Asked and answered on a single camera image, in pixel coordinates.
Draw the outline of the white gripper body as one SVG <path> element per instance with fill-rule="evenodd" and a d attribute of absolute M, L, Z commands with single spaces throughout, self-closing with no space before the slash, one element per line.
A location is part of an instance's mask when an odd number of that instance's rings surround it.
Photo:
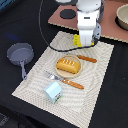
<path fill-rule="evenodd" d="M 89 13 L 77 12 L 77 27 L 82 47 L 90 47 L 91 43 L 95 43 L 100 39 L 101 26 L 97 22 L 98 18 L 98 10 Z"/>

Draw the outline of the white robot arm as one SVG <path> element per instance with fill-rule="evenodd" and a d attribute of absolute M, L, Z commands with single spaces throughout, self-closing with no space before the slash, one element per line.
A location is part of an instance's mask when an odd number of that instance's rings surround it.
<path fill-rule="evenodd" d="M 78 0 L 76 7 L 81 46 L 90 46 L 96 21 L 100 15 L 101 0 Z"/>

